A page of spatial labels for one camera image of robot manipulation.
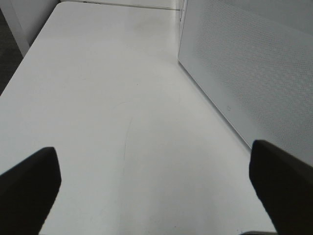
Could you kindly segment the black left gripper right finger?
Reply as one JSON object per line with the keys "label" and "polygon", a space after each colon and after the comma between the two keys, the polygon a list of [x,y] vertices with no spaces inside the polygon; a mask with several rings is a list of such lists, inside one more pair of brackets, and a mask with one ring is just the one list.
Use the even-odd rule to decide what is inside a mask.
{"label": "black left gripper right finger", "polygon": [[249,178],[280,235],[313,233],[313,168],[265,140],[252,145]]}

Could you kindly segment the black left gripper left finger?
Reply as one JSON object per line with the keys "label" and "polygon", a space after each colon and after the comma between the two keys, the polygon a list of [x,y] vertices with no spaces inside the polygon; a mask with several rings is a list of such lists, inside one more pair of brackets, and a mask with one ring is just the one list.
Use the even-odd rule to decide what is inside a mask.
{"label": "black left gripper left finger", "polygon": [[54,147],[44,147],[0,176],[0,233],[37,235],[62,182]]}

